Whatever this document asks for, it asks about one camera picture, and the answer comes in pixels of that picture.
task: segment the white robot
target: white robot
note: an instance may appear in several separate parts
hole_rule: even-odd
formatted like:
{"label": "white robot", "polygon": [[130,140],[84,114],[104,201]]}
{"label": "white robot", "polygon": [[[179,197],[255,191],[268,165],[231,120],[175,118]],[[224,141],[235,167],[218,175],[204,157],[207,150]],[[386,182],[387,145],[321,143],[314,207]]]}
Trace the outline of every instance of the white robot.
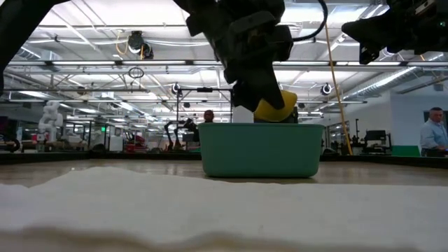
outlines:
{"label": "white robot", "polygon": [[64,123],[62,114],[57,112],[59,108],[59,102],[49,101],[47,105],[43,107],[43,116],[38,124],[39,134],[37,141],[42,142],[45,140],[45,133],[48,132],[48,142],[56,141],[57,128],[61,127]]}

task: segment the table surface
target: table surface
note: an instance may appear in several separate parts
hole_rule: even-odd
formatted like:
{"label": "table surface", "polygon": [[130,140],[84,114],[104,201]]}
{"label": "table surface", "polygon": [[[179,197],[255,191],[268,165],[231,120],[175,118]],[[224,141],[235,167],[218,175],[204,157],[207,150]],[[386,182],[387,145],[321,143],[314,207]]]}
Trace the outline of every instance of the table surface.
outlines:
{"label": "table surface", "polygon": [[235,183],[324,183],[361,185],[448,186],[448,169],[406,167],[362,162],[321,162],[312,178],[207,178],[201,161],[78,160],[0,166],[0,183],[37,186],[71,170],[119,167],[154,175],[187,176]]}

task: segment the person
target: person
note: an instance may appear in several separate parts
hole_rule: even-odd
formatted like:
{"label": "person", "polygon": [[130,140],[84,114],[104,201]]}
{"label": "person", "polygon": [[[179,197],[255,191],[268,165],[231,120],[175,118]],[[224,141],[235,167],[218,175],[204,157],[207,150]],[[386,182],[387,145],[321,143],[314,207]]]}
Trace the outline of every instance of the person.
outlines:
{"label": "person", "polygon": [[448,133],[442,119],[443,109],[436,107],[429,111],[429,119],[420,132],[422,156],[427,156],[429,150],[445,151],[448,148]]}
{"label": "person", "polygon": [[212,123],[213,119],[215,118],[215,114],[213,111],[208,110],[204,112],[204,122],[205,123]]}

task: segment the black cable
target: black cable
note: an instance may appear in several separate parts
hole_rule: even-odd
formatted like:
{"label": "black cable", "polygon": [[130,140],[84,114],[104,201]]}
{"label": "black cable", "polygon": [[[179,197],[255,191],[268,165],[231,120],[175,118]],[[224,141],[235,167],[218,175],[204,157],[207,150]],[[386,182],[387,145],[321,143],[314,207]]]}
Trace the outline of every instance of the black cable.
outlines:
{"label": "black cable", "polygon": [[327,7],[327,4],[325,3],[324,0],[317,0],[317,1],[321,4],[322,11],[323,11],[323,20],[322,20],[321,25],[319,26],[319,28],[317,28],[316,31],[314,31],[310,35],[301,36],[301,37],[298,37],[298,38],[293,38],[294,42],[304,41],[304,40],[307,40],[307,39],[312,39],[315,36],[317,36],[319,33],[321,33],[322,29],[325,27],[325,24],[327,23],[327,19],[328,19],[328,7]]}

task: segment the blue shirt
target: blue shirt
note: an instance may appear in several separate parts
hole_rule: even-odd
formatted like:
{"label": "blue shirt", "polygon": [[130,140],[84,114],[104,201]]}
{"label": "blue shirt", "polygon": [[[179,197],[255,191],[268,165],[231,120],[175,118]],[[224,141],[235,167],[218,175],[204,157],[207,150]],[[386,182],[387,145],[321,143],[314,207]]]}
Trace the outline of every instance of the blue shirt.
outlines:
{"label": "blue shirt", "polygon": [[425,122],[420,131],[421,148],[432,149],[438,146],[448,146],[448,134],[442,123]]}

